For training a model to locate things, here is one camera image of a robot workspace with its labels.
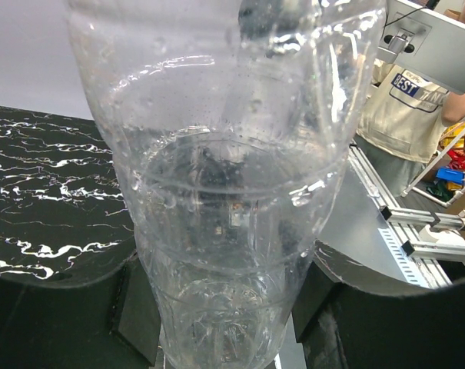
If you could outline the clear plastic bottle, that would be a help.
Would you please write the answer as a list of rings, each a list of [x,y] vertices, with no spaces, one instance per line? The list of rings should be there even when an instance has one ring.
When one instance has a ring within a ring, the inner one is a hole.
[[[176,368],[263,368],[347,167],[383,1],[67,1]]]

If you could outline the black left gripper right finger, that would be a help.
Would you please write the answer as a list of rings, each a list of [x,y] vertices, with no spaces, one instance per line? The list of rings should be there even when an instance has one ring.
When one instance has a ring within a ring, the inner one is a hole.
[[[309,368],[465,368],[465,278],[409,284],[318,241],[292,310]]]

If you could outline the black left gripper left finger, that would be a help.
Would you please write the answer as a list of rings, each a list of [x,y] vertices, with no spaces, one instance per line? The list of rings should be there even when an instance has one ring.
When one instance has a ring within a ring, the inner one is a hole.
[[[160,327],[133,237],[46,281],[0,268],[0,368],[153,368]]]

